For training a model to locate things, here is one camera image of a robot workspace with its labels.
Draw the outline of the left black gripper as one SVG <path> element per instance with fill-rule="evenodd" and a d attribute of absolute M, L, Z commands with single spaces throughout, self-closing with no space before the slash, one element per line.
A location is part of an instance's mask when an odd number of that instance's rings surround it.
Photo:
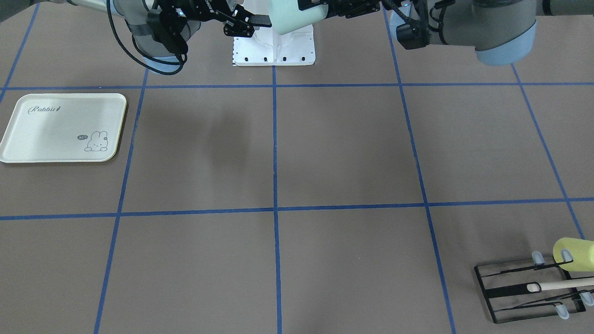
<path fill-rule="evenodd" d="M 345 17 L 347 19 L 375 13 L 380 9 L 395 9 L 394 0 L 298 0 L 298 9 L 305 11 L 320 7 L 325 13 L 323 19 Z"/>

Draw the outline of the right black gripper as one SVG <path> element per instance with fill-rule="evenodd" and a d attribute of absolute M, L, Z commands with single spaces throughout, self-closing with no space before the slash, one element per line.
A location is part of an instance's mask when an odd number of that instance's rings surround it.
<path fill-rule="evenodd" d="M 222 22 L 226 36 L 242 38 L 251 38 L 254 27 L 272 27 L 268 15 L 249 13 L 237 0 L 155 0 L 153 9 L 161 10 L 164 23 L 176 32 L 191 21 Z"/>

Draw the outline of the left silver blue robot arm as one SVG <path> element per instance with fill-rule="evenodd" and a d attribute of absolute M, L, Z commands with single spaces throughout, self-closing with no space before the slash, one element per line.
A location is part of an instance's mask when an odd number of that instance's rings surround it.
<path fill-rule="evenodd" d="M 536 34 L 535 0 L 298 0 L 325 18 L 390 12 L 390 34 L 405 50 L 428 45 L 473 47 L 477 59 L 501 66 L 526 57 Z"/>

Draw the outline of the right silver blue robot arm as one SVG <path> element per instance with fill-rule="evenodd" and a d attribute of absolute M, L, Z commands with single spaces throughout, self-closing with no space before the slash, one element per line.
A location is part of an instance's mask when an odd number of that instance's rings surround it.
<path fill-rule="evenodd" d="M 187 41 L 201 23 L 224 24 L 226 36 L 251 38 L 260 27 L 270 28 L 269 16 L 251 13 L 235 0 L 70 0 L 84 6 L 123 17 L 133 44 L 142 57 L 158 64 L 182 63 Z"/>

